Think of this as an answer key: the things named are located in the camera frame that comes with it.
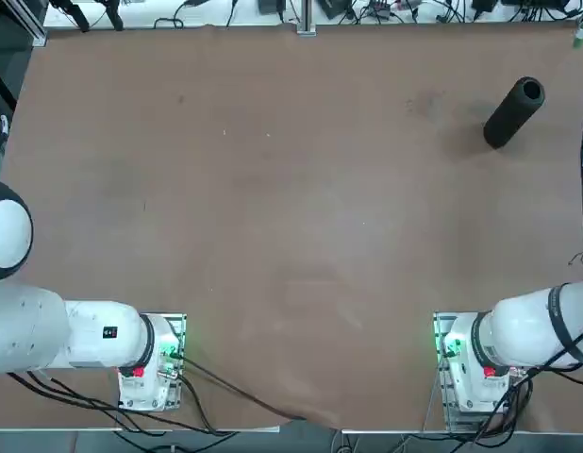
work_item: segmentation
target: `brown table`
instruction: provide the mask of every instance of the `brown table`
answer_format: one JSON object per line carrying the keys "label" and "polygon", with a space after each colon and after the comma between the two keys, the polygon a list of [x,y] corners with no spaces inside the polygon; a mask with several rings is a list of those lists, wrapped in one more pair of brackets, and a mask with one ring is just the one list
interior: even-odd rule
{"label": "brown table", "polygon": [[[433,311],[583,277],[567,266],[582,249],[572,33],[56,33],[8,146],[5,181],[37,231],[19,278],[184,311],[188,354],[310,420],[419,429]],[[491,151],[481,123],[524,75],[546,105]],[[113,398],[110,373],[61,375]],[[218,427],[282,422],[195,381]],[[0,427],[111,426],[15,385],[0,377]],[[197,424],[189,398],[172,416]],[[442,420],[437,392],[428,428]],[[524,428],[583,432],[583,388],[537,377]]]}

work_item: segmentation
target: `black cylinder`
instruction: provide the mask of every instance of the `black cylinder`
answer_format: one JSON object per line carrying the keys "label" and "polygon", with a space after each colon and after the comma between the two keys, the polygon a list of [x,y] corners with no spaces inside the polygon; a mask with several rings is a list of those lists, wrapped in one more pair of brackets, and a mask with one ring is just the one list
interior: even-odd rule
{"label": "black cylinder", "polygon": [[545,100],[543,85],[533,77],[522,77],[484,125],[484,140],[493,148],[509,142]]}

